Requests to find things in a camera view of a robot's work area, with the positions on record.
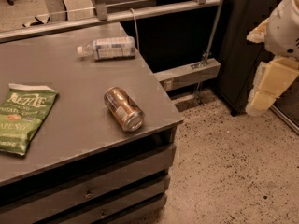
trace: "green package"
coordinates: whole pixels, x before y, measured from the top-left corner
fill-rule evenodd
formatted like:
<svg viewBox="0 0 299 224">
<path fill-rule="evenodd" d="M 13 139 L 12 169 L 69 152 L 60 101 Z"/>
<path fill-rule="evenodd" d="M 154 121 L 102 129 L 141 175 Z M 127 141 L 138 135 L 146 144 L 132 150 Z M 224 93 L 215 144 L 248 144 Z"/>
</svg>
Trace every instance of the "green package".
<svg viewBox="0 0 299 224">
<path fill-rule="evenodd" d="M 25 155 L 57 94 L 47 86 L 9 84 L 0 106 L 0 151 Z"/>
</svg>

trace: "gray tabletop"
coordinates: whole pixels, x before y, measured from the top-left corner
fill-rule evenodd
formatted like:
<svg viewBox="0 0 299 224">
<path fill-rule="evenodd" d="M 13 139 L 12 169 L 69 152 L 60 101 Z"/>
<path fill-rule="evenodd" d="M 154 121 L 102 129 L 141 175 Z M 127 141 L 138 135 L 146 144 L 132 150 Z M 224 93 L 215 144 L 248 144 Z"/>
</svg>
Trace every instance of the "gray tabletop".
<svg viewBox="0 0 299 224">
<path fill-rule="evenodd" d="M 182 122 L 139 53 L 132 60 L 104 62 L 77 55 L 79 45 L 117 36 L 126 36 L 118 23 L 0 44 L 1 103 L 9 83 L 47 85 L 59 92 L 26 156 L 0 153 L 0 186 Z M 145 112 L 140 130 L 123 132 L 105 107 L 103 95 L 114 86 Z"/>
</svg>

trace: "copper-colored can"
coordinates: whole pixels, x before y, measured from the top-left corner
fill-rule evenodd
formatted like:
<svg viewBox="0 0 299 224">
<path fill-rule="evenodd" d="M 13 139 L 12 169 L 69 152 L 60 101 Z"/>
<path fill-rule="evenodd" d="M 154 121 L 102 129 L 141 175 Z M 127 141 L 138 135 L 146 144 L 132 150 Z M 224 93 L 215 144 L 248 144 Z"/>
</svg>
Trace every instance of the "copper-colored can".
<svg viewBox="0 0 299 224">
<path fill-rule="evenodd" d="M 123 89 L 110 88 L 106 91 L 104 100 L 106 107 L 124 131 L 131 132 L 141 127 L 144 113 Z"/>
</svg>

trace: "dresser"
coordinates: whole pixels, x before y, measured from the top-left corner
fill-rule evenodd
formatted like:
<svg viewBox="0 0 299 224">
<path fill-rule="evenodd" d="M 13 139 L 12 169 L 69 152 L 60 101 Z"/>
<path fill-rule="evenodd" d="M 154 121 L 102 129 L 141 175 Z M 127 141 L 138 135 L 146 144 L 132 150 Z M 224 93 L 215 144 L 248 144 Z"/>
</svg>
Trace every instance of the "dresser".
<svg viewBox="0 0 299 224">
<path fill-rule="evenodd" d="M 127 36 L 119 23 L 0 44 L 9 83 L 59 92 L 24 157 L 0 153 L 0 223 L 127 223 L 163 207 L 182 117 L 137 51 L 96 62 L 77 46 Z M 125 133 L 104 104 L 123 88 L 145 113 Z"/>
</svg>

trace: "metallic can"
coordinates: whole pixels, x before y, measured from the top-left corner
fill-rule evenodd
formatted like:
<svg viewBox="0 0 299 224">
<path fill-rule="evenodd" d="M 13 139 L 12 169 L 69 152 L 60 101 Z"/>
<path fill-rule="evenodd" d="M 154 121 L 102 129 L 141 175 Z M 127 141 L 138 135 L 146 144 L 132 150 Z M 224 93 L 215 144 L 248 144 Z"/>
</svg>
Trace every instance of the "metallic can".
<svg viewBox="0 0 299 224">
<path fill-rule="evenodd" d="M 144 113 L 119 87 L 110 88 L 104 95 L 105 105 L 126 132 L 137 130 L 143 124 Z"/>
</svg>

